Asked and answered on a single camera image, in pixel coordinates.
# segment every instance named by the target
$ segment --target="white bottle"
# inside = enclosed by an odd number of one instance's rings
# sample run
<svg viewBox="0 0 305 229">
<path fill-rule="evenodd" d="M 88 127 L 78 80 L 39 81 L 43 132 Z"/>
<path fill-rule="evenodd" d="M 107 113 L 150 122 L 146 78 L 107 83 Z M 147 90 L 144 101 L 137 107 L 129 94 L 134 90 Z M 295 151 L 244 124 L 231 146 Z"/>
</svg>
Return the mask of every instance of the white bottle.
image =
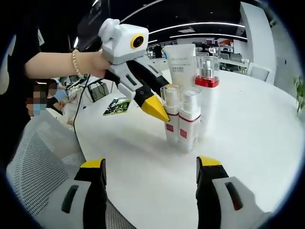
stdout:
<svg viewBox="0 0 305 229">
<path fill-rule="evenodd" d="M 197 65 L 198 74 L 195 77 L 195 87 L 201 89 L 200 138 L 208 135 L 214 126 L 219 85 L 219 78 L 215 76 L 214 64 L 214 61 L 207 57 L 204 58 L 201 66 Z"/>
<path fill-rule="evenodd" d="M 166 140 L 171 145 L 177 145 L 179 141 L 179 108 L 180 88 L 174 84 L 168 84 L 161 88 L 161 97 L 164 109 L 170 121 L 165 123 Z"/>
<path fill-rule="evenodd" d="M 187 152 L 195 146 L 200 128 L 200 92 L 189 87 L 182 92 L 182 106 L 179 110 L 179 145 Z"/>
</svg>

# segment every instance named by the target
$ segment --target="wrist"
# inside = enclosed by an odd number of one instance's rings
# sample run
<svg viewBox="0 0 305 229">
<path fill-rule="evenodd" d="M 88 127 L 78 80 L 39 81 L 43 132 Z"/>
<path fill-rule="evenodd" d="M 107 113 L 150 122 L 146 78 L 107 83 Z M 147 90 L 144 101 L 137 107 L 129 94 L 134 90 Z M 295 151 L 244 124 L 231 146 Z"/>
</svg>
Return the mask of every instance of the wrist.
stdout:
<svg viewBox="0 0 305 229">
<path fill-rule="evenodd" d="M 79 52 L 75 55 L 78 70 L 81 74 L 90 74 L 92 72 L 92 56 L 94 52 Z"/>
</svg>

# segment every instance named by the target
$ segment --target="white tube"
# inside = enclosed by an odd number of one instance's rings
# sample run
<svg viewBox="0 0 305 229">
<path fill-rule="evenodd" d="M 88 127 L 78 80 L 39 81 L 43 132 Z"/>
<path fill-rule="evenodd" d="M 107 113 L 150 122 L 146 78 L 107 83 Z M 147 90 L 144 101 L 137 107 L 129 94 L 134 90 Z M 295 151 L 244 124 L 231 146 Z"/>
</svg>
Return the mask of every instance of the white tube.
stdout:
<svg viewBox="0 0 305 229">
<path fill-rule="evenodd" d="M 179 110 L 179 144 L 186 152 L 192 151 L 200 128 L 200 93 L 195 87 L 184 89 L 183 105 Z"/>
<path fill-rule="evenodd" d="M 173 84 L 180 87 L 193 86 L 196 75 L 195 44 L 169 45 L 165 46 L 164 50 Z"/>
</svg>

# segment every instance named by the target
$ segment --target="camera lens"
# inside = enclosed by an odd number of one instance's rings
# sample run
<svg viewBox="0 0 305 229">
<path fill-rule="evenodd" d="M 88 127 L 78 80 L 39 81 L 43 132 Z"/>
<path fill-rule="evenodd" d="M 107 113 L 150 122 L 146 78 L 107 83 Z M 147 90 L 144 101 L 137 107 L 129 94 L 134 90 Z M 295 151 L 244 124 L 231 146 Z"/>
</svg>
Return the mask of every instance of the camera lens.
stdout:
<svg viewBox="0 0 305 229">
<path fill-rule="evenodd" d="M 144 38 L 142 36 L 139 36 L 136 39 L 134 39 L 132 45 L 134 48 L 138 48 L 143 44 L 143 41 L 144 41 Z"/>
</svg>

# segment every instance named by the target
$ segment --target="white table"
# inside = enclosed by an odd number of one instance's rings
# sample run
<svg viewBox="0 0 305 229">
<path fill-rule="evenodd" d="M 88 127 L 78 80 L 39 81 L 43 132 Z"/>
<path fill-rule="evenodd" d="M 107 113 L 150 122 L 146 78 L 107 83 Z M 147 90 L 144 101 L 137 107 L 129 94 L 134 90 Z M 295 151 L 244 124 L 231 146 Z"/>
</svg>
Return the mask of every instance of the white table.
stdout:
<svg viewBox="0 0 305 229">
<path fill-rule="evenodd" d="M 103 116 L 119 92 L 78 114 L 84 156 L 106 158 L 108 197 L 135 227 L 197 228 L 198 155 L 220 160 L 230 176 L 254 192 L 263 211 L 275 211 L 289 191 L 304 146 L 295 99 L 249 76 L 220 71 L 219 77 L 216 125 L 188 154 L 170 148 L 164 123 L 135 102 L 124 114 Z"/>
</svg>

